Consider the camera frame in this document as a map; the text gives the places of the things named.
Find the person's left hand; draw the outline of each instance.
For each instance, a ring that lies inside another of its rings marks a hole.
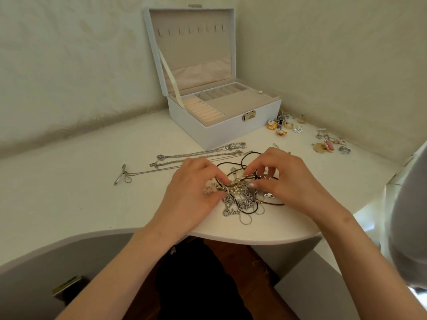
[[[172,240],[179,240],[211,212],[222,198],[223,191],[205,198],[206,182],[212,178],[229,184],[227,176],[206,158],[187,158],[174,173],[150,225]]]

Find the hand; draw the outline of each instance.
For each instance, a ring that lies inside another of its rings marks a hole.
[[[257,175],[263,177],[266,168],[266,178],[252,181],[254,188],[274,194],[287,206],[304,213],[314,221],[322,219],[325,213],[340,206],[316,180],[301,158],[276,148],[269,148],[248,165],[244,175],[250,175],[256,170]],[[276,169],[279,171],[278,180],[271,178]]]
[[[187,158],[174,173],[150,226],[177,241],[196,226],[212,211],[226,194],[214,192],[205,198],[206,182],[217,178],[224,184],[230,180],[206,158]]]

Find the forearm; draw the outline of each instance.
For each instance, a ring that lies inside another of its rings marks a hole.
[[[316,221],[331,247],[359,316],[368,319],[427,319],[424,308],[381,255],[355,218],[339,204],[333,217]]]
[[[89,283],[57,320],[120,320],[147,275],[173,242],[150,224]]]

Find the pink gemstone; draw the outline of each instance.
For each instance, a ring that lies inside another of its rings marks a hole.
[[[334,145],[332,145],[332,143],[329,140],[326,139],[324,141],[324,144],[328,148],[328,151],[334,151],[335,150]]]

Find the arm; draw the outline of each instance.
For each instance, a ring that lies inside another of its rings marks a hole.
[[[287,206],[310,217],[322,231],[363,320],[427,319],[427,312],[381,255],[353,215],[315,179],[304,162],[269,148],[245,171],[267,177],[252,187],[274,194]],[[278,180],[270,179],[276,170]]]
[[[227,176],[205,158],[187,158],[175,172],[152,220],[67,306],[57,320],[121,320],[157,261],[225,197],[205,198],[208,180]]]

